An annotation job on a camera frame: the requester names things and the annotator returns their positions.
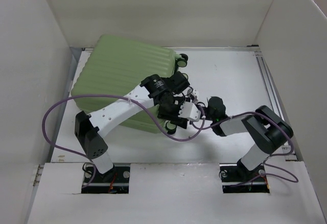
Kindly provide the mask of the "green suitcase blue lining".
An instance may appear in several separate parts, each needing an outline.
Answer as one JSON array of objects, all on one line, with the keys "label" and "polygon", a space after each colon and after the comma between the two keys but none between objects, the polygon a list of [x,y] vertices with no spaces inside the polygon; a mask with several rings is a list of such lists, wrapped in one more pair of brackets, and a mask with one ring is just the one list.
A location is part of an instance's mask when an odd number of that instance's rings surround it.
[{"label": "green suitcase blue lining", "polygon": [[[121,37],[103,35],[90,54],[71,91],[80,112],[98,111],[122,99],[146,77],[169,78],[186,57],[172,49]],[[158,133],[164,122],[157,118],[159,106],[144,108],[119,125]]]}]

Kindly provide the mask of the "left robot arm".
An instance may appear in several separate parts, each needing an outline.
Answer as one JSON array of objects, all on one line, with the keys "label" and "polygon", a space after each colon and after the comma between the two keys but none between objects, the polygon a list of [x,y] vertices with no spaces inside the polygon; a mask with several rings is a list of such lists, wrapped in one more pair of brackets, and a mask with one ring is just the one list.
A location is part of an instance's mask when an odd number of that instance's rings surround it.
[{"label": "left robot arm", "polygon": [[153,74],[122,99],[90,114],[82,111],[76,115],[75,136],[87,158],[95,164],[94,172],[100,180],[107,183],[116,173],[103,138],[144,108],[159,106],[157,118],[176,127],[187,128],[188,121],[178,115],[182,103],[189,101],[189,98],[180,96],[189,85],[188,77],[179,71],[169,78]]}]

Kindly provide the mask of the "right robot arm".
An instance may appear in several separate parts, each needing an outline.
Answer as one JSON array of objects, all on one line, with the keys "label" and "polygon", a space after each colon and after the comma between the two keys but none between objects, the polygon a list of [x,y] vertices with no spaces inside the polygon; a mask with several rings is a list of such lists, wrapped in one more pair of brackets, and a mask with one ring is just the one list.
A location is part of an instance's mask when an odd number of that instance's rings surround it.
[{"label": "right robot arm", "polygon": [[248,133],[254,141],[250,150],[227,171],[228,182],[247,182],[259,174],[262,163],[294,135],[290,125],[262,105],[254,112],[227,116],[223,100],[213,96],[207,101],[205,115],[210,128],[221,137]]}]

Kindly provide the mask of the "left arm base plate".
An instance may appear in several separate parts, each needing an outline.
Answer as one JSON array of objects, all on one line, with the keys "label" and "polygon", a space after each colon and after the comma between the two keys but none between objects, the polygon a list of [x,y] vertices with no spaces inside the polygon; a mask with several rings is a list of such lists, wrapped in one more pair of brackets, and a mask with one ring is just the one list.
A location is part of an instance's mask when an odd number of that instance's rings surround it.
[{"label": "left arm base plate", "polygon": [[104,177],[96,170],[96,174],[91,180],[94,168],[91,164],[82,166],[84,171],[81,187],[82,194],[128,194],[130,180],[130,165],[121,164],[115,166],[115,175],[112,178]]}]

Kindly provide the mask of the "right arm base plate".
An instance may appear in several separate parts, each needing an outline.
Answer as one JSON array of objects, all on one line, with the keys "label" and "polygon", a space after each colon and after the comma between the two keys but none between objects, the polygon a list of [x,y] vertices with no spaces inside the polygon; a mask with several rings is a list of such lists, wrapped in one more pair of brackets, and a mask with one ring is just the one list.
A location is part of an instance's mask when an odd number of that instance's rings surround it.
[{"label": "right arm base plate", "polygon": [[253,171],[243,170],[236,164],[220,164],[219,178],[223,193],[270,193],[263,165]]}]

